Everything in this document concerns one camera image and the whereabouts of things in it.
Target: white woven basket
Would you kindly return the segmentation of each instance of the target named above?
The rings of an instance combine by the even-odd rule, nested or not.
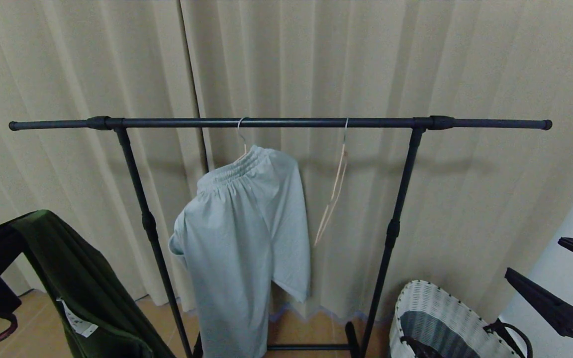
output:
[[[487,323],[468,306],[427,281],[411,281],[402,290],[390,331],[391,358],[414,358],[402,342],[413,338],[435,349],[444,358],[517,358]]]

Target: black garment rack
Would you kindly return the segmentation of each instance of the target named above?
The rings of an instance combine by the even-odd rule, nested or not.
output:
[[[130,145],[127,128],[225,128],[237,127],[239,118],[111,118],[109,116],[95,116],[87,120],[55,120],[55,121],[39,121],[39,122],[10,122],[9,128],[12,131],[20,131],[23,129],[49,129],[49,128],[91,128],[100,131],[114,131],[118,136],[118,142],[123,148],[127,168],[134,183],[134,190],[138,198],[139,205],[141,206],[143,229],[150,240],[156,263],[159,267],[163,286],[169,300],[172,314],[178,327],[180,339],[183,343],[185,355],[191,358],[200,358],[202,356],[202,344],[200,342],[200,333],[198,339],[193,347],[193,352],[187,340],[187,334],[180,316],[178,305],[175,304],[176,296],[172,288],[171,281],[163,253],[161,244],[159,243],[159,236],[156,231],[156,221],[145,199],[145,192],[143,191],[143,184],[136,167],[134,160],[134,153]],[[241,127],[263,127],[263,128],[279,128],[279,127],[309,127],[309,128],[337,128],[347,125],[350,128],[412,128],[412,134],[409,142],[408,153],[405,159],[404,171],[402,173],[399,191],[395,202],[395,209],[393,211],[393,218],[388,224],[386,230],[386,241],[384,251],[382,253],[382,263],[380,264],[380,272],[377,276],[375,284],[375,292],[371,301],[371,308],[369,310],[368,320],[366,322],[366,329],[362,337],[362,343],[357,342],[357,335],[355,335],[355,328],[351,322],[348,322],[345,327],[347,344],[286,344],[286,345],[268,345],[269,351],[349,351],[351,358],[364,358],[368,343],[373,331],[373,323],[375,323],[375,314],[380,304],[380,297],[382,296],[382,289],[384,287],[384,280],[386,279],[386,272],[390,261],[390,255],[395,246],[397,237],[399,236],[400,217],[406,192],[408,190],[408,183],[412,174],[412,167],[417,156],[417,150],[420,145],[421,136],[423,132],[428,130],[443,130],[455,127],[473,127],[473,128],[521,128],[521,129],[543,129],[548,130],[552,127],[550,120],[493,120],[493,119],[457,119],[449,116],[429,116],[429,117],[414,117],[414,118],[350,118],[346,123],[346,118],[245,118],[241,123]]]

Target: green garment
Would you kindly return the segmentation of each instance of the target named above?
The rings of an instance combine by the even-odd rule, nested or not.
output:
[[[174,355],[118,281],[109,263],[57,215],[40,210],[13,222],[25,254],[63,323],[75,358],[172,358]],[[98,328],[87,338],[73,329],[73,314]]]

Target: clothing label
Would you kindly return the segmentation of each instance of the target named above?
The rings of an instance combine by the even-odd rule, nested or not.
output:
[[[90,323],[75,315],[61,298],[58,298],[57,301],[63,304],[63,310],[66,312],[66,317],[68,318],[68,322],[70,322],[70,327],[74,329],[75,332],[88,338],[92,333],[94,333],[94,331],[96,331],[98,328],[96,324]]]

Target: curtain fold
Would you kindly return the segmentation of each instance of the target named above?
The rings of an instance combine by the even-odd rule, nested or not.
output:
[[[547,132],[423,136],[378,318],[427,279],[493,319],[573,203],[573,2],[0,2],[0,222],[48,208],[102,251],[132,297],[166,302],[112,132],[11,132],[10,120],[217,116],[550,119]],[[314,238],[343,129],[249,129],[296,158]],[[173,222],[210,170],[236,160],[235,129],[130,129],[183,309]],[[348,169],[312,249],[312,297],[341,319],[368,312],[409,129],[349,129]],[[38,288],[18,260],[18,290]],[[275,290],[275,307],[289,301]]]

